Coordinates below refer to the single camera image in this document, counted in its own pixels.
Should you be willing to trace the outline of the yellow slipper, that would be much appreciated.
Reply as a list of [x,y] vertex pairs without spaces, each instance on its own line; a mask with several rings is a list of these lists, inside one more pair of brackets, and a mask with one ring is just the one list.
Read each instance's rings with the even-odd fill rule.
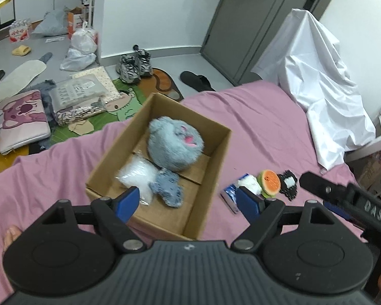
[[26,56],[31,52],[31,48],[26,45],[20,45],[17,48],[12,50],[13,56]]

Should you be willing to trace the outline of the red white drink carton pack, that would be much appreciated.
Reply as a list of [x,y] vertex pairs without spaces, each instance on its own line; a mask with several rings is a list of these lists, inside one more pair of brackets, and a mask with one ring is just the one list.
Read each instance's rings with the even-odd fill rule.
[[17,43],[29,39],[31,22],[29,19],[14,21],[9,27],[9,40]]

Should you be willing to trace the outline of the white draped cloth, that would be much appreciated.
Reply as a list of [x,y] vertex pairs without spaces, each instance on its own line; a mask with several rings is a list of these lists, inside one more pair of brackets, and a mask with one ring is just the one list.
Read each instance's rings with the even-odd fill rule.
[[280,86],[304,110],[324,169],[343,164],[347,151],[375,139],[339,40],[310,12],[291,10],[251,71]]

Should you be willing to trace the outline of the black white fabric patch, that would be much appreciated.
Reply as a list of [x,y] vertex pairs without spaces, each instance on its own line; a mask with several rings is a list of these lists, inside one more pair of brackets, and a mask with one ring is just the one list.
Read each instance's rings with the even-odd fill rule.
[[297,196],[298,179],[290,170],[286,170],[282,174],[278,174],[281,188],[280,193],[285,195],[288,200],[293,201]]

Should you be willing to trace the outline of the blue tissue pack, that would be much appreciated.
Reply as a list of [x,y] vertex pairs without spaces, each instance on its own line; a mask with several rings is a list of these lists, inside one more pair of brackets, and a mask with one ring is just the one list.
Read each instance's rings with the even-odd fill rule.
[[237,200],[236,200],[236,191],[238,189],[238,183],[239,181],[244,180],[247,178],[249,174],[244,174],[237,180],[235,180],[233,183],[229,184],[227,187],[225,187],[221,192],[220,196],[222,200],[226,203],[227,207],[234,213],[237,214],[239,212],[238,206],[237,206]]

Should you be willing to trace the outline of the pink cartoon laptop sleeve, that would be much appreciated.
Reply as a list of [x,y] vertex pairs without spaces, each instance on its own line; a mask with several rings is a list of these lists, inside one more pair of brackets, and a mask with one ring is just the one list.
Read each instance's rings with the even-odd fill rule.
[[0,102],[0,153],[47,139],[51,129],[39,90],[30,90]]

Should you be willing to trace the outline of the grey fluffy plush toy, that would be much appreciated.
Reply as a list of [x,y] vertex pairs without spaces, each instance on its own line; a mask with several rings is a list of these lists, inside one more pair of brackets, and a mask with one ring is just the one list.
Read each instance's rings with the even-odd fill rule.
[[149,123],[147,151],[159,167],[180,172],[196,163],[204,150],[204,141],[193,126],[168,116]]

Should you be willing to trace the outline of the zebra pattern sneaker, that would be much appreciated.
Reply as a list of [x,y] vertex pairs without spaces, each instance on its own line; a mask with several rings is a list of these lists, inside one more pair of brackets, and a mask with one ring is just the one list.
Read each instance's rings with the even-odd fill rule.
[[135,85],[141,80],[135,57],[130,54],[120,56],[116,72],[119,74],[120,80],[128,85]]
[[151,54],[140,48],[138,45],[133,46],[137,59],[137,68],[139,75],[143,78],[149,78],[153,75],[153,67],[151,65]]

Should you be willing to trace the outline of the clear bag of stuffing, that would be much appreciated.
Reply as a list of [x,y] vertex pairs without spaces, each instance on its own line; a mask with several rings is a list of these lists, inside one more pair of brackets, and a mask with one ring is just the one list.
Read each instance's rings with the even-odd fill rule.
[[139,189],[140,203],[150,205],[153,201],[153,192],[149,184],[155,182],[158,169],[146,158],[135,154],[116,174],[118,181],[126,188]]

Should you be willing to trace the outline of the black slipper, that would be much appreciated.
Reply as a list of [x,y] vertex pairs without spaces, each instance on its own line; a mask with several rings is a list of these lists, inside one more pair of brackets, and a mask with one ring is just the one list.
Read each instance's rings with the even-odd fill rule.
[[184,71],[180,74],[180,80],[197,92],[215,91],[211,87],[210,81],[203,75],[196,75],[192,72]]

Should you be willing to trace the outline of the grey knitted small toy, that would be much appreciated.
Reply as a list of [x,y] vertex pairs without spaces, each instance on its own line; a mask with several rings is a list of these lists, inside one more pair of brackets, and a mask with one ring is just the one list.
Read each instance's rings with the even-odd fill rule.
[[179,185],[180,176],[168,169],[160,169],[155,180],[149,183],[154,194],[159,195],[168,207],[180,208],[183,204],[183,189]]

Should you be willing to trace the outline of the white shelf with clutter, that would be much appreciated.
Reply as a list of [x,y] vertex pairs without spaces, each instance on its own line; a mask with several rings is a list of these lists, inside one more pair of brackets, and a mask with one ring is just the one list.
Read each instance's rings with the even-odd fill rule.
[[[378,118],[381,127],[381,114]],[[345,155],[357,182],[381,200],[381,134],[372,142]]]

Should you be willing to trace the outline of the grey door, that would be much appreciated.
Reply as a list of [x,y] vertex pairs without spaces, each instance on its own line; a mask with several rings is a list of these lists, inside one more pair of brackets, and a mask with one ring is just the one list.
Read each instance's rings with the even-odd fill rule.
[[233,85],[259,79],[252,67],[293,8],[320,19],[331,0],[220,0],[202,56]]

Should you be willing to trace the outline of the white plastic bag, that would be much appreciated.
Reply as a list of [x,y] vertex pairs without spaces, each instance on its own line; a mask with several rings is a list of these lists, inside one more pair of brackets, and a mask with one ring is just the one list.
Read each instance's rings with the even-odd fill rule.
[[60,70],[81,71],[93,64],[98,49],[98,33],[84,22],[71,36],[67,54],[60,63]]

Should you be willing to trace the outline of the hamburger plush toy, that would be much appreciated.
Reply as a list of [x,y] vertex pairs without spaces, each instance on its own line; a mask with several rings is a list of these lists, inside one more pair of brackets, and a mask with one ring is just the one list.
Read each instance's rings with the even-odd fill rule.
[[270,169],[263,170],[257,177],[264,197],[275,197],[281,189],[278,175]]

